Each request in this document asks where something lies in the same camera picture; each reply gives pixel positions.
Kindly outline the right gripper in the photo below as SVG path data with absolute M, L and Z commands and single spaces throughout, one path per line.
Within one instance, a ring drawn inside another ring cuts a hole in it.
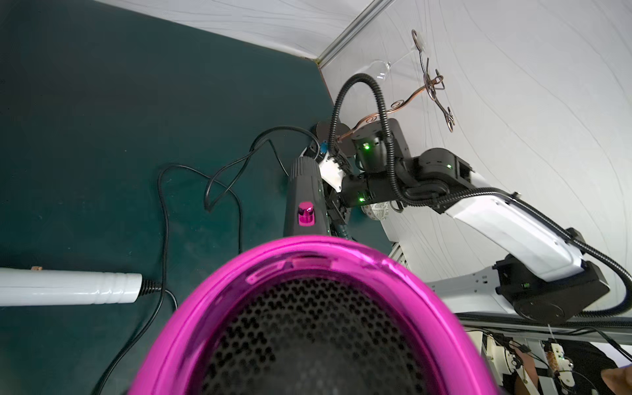
M 348 222 L 352 210 L 346 207 L 336 192 L 329 192 L 325 198 L 331 234 L 335 237 L 351 240 Z

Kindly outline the black hair dryer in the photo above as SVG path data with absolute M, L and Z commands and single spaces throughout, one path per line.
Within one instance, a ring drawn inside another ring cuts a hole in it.
M 315 160 L 291 167 L 286 234 L 200 284 L 132 394 L 497 394 L 457 318 L 388 256 L 327 231 Z

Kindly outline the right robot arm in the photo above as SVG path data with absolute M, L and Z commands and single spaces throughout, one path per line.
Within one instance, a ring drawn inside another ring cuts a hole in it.
M 402 209 L 429 208 L 462 222 L 506 252 L 505 258 L 478 273 L 433 282 L 432 290 L 449 309 L 457 314 L 514 313 L 546 325 L 630 311 L 629 292 L 612 307 L 594 309 L 610 290 L 603 268 L 612 270 L 625 288 L 630 288 L 631 276 L 575 229 L 558 225 L 518 194 L 491 187 L 452 151 L 432 148 L 411 155 L 380 85 L 365 73 L 350 77 L 337 95 L 328 135 L 330 156 L 339 153 L 340 113 L 356 84 L 371 90 L 377 111 L 367 125 L 347 134 L 356 167 L 345 171 L 335 203 L 343 208 L 390 202 Z

